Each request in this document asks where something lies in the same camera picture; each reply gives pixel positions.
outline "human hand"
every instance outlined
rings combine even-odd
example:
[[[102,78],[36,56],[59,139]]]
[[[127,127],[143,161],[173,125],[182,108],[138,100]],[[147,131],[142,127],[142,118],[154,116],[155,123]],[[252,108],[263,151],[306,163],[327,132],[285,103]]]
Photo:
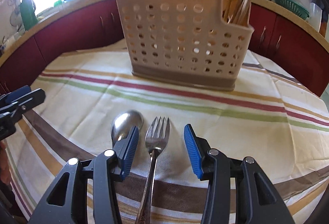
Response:
[[[11,182],[12,177],[10,175],[8,156],[5,148],[6,145],[4,142],[0,141],[0,180],[8,185]]]

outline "fork handle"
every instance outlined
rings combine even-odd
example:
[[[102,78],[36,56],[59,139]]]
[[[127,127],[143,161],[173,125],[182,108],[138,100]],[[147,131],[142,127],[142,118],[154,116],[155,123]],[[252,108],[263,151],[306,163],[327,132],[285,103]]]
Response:
[[[140,207],[138,210],[135,224],[150,224],[155,166],[157,164],[158,155],[159,153],[155,149],[152,150],[152,152],[150,153],[150,157],[151,157],[150,169],[148,171],[143,198],[142,201],[140,202]]]

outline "fork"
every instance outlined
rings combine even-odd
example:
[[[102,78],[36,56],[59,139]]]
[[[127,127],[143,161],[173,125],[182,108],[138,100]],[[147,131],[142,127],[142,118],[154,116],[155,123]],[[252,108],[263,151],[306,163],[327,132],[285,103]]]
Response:
[[[169,118],[167,118],[166,128],[163,131],[164,124],[164,117],[156,117],[148,128],[145,136],[145,146],[150,154],[151,161],[143,193],[143,198],[140,203],[135,224],[150,224],[155,167],[157,164],[157,157],[162,153],[168,143],[170,133]]]

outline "striped tablecloth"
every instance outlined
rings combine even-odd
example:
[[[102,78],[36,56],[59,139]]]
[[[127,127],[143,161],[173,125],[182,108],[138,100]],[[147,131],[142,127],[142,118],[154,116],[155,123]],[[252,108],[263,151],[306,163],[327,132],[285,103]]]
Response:
[[[199,223],[207,181],[193,174],[183,139],[196,134],[228,157],[253,156],[302,224],[328,185],[329,114],[322,100],[272,61],[248,51],[232,92],[176,86],[131,74],[125,41],[62,54],[32,88],[47,94],[25,114],[7,151],[17,202],[29,218],[71,157],[93,158],[112,147],[110,129],[119,113],[135,109],[144,126],[129,177],[116,184],[123,223],[134,223],[149,167],[144,135],[156,115],[169,116],[168,146],[156,170],[152,223]],[[93,221],[92,181],[88,218]],[[234,184],[230,223],[235,218]]]

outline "green bottle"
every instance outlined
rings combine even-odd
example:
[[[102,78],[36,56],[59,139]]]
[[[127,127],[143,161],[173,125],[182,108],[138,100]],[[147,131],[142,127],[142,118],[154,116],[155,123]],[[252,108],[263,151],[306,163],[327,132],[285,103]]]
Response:
[[[28,31],[31,27],[33,27],[36,23],[38,23],[36,14],[36,4],[33,0],[22,0],[19,5],[20,13],[22,16],[24,28]]]

